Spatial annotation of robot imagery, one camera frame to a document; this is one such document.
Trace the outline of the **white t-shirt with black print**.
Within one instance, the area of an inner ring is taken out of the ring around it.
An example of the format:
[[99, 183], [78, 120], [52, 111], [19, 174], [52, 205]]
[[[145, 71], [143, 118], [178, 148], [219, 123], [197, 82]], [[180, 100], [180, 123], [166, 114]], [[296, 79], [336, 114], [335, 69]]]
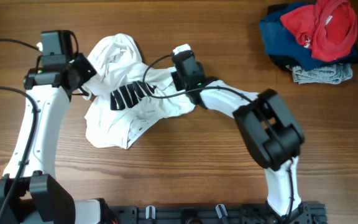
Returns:
[[101, 39], [88, 60], [97, 71], [82, 87], [92, 101], [85, 120], [86, 138], [94, 147], [128, 149], [160, 119], [195, 108], [186, 95], [178, 95], [171, 76], [175, 69], [149, 68], [127, 34]]

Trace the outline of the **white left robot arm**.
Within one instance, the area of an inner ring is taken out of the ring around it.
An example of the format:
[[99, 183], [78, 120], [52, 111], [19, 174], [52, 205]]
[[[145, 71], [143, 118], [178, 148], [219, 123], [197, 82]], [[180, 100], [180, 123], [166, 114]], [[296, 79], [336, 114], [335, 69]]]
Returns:
[[105, 223], [111, 214], [104, 200], [74, 200], [55, 179], [60, 125], [72, 93], [96, 71], [83, 54], [45, 54], [42, 63], [24, 80], [24, 119], [0, 179], [0, 223]]

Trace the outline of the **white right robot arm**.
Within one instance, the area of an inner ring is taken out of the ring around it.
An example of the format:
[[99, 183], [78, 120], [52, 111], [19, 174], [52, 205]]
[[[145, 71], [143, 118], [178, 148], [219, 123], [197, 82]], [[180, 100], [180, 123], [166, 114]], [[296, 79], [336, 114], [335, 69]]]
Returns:
[[234, 119], [249, 154], [264, 169], [267, 204], [285, 222], [292, 220], [301, 205], [296, 170], [305, 137], [279, 94], [246, 92], [206, 77], [193, 58], [173, 65], [175, 86], [192, 103]]

